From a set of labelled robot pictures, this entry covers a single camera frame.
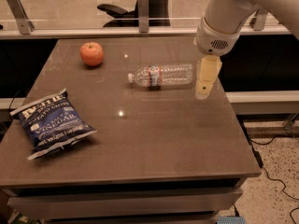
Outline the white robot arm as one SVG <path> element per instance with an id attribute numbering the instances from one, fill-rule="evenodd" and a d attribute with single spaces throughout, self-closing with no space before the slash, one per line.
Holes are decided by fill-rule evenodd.
<path id="1" fill-rule="evenodd" d="M 232 50 L 244 23 L 260 8 L 299 38 L 299 0 L 209 0 L 194 38 L 203 54 L 197 64 L 196 98 L 209 96 L 221 70 L 221 56 Z"/>

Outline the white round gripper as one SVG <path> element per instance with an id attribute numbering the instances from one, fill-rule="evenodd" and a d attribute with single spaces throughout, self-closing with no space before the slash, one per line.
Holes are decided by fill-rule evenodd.
<path id="1" fill-rule="evenodd" d="M 197 64 L 195 97 L 206 99 L 212 91 L 218 78 L 222 62 L 219 56 L 230 52 L 240 36 L 239 22 L 216 21 L 211 24 L 206 16 L 201 19 L 197 27 L 194 44 L 204 56 Z"/>

